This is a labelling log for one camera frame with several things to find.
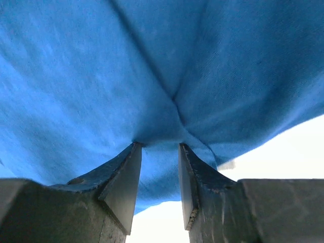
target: blue cloth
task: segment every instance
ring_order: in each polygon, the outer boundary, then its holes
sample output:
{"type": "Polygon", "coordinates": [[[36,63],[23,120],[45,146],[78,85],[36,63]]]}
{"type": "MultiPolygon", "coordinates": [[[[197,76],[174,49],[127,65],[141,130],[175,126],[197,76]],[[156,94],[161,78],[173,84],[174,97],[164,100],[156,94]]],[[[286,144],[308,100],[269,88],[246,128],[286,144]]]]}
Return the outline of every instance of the blue cloth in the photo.
{"type": "Polygon", "coordinates": [[[145,144],[136,213],[180,200],[177,144],[214,168],[324,113],[324,2],[0,4],[1,177],[51,185],[145,144]]]}

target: blue fabric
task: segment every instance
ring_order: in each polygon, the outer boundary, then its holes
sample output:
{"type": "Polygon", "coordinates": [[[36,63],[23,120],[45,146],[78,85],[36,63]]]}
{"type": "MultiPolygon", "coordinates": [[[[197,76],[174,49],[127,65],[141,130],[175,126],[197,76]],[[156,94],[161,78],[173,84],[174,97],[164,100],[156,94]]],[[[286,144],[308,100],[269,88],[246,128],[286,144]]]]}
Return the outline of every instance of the blue fabric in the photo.
{"type": "Polygon", "coordinates": [[[145,144],[136,213],[324,113],[324,2],[0,3],[0,176],[66,183],[145,144]]]}

